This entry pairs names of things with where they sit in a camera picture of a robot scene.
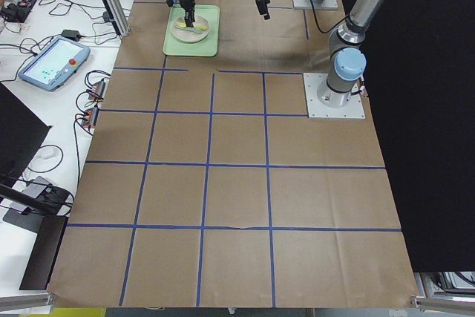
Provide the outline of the yellow plastic fork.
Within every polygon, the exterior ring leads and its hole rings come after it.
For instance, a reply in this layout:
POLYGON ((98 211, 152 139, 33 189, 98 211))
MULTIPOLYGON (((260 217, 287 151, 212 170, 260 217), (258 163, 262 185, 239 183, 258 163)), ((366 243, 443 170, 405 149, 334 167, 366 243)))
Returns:
POLYGON ((175 27, 177 29, 181 29, 181 30, 187 30, 187 31, 191 31, 191 32, 194 32, 194 33, 202 33, 204 31, 207 31, 208 28, 207 27, 203 27, 203 26, 194 26, 194 27, 188 27, 186 24, 184 23, 176 23, 175 27))

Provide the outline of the white round plate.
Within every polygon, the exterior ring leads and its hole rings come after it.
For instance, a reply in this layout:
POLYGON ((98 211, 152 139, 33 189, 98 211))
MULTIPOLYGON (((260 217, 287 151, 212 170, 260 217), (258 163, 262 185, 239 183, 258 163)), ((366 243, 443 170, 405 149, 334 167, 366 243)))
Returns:
POLYGON ((196 16, 192 27, 188 27, 183 17, 174 20, 171 33, 175 39, 185 43, 196 43, 204 40, 210 33, 210 25, 207 19, 196 16))

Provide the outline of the light green plastic spoon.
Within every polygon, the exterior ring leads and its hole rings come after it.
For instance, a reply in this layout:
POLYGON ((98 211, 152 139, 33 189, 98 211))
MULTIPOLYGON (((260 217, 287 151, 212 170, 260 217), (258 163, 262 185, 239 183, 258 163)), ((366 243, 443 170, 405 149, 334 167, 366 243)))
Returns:
POLYGON ((191 32, 191 33, 194 33, 194 34, 197 34, 197 35, 202 35, 202 34, 208 33, 207 28, 205 28, 204 30, 201 30, 198 27, 182 27, 182 30, 188 31, 188 32, 191 32))

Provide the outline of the green plastic tray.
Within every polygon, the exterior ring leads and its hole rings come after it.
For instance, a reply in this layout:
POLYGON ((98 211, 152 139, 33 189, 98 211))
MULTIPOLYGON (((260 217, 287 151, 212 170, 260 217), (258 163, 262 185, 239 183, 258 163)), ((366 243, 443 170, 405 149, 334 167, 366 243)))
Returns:
POLYGON ((163 53, 167 56, 213 57, 217 53, 220 8, 196 5, 193 27, 187 27, 185 11, 179 5, 170 9, 163 53))

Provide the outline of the black power adapter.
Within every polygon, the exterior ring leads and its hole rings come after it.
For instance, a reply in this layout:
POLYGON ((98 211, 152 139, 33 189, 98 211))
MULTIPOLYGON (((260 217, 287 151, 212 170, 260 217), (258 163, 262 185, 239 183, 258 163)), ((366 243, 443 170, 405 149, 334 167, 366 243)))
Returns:
POLYGON ((64 29, 61 32, 61 36, 75 42, 78 42, 82 38, 82 35, 78 30, 70 30, 70 29, 64 29))

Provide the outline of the near teach pendant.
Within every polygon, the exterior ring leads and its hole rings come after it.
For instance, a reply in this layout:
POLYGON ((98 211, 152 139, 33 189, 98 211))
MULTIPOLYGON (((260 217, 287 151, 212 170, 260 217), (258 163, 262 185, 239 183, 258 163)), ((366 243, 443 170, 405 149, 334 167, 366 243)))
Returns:
POLYGON ((91 49, 63 36, 53 38, 19 72, 19 78, 46 91, 55 91, 88 60, 91 49))

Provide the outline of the brown paper table cover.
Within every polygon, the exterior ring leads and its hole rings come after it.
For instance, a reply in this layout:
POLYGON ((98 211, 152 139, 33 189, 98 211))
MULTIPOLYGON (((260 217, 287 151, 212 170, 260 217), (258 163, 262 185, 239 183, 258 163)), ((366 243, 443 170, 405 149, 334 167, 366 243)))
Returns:
POLYGON ((343 10, 220 8, 216 55, 162 52, 134 0, 48 289, 57 307, 407 307, 417 292, 370 102, 311 119, 343 10))

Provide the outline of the black monitor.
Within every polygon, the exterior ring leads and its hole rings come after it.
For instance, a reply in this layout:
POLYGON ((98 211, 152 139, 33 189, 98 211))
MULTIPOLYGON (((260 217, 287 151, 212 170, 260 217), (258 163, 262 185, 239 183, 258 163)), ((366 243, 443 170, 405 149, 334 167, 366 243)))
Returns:
POLYGON ((1 86, 1 200, 20 203, 40 215, 58 209, 13 189, 43 144, 50 127, 43 123, 5 85, 1 86))

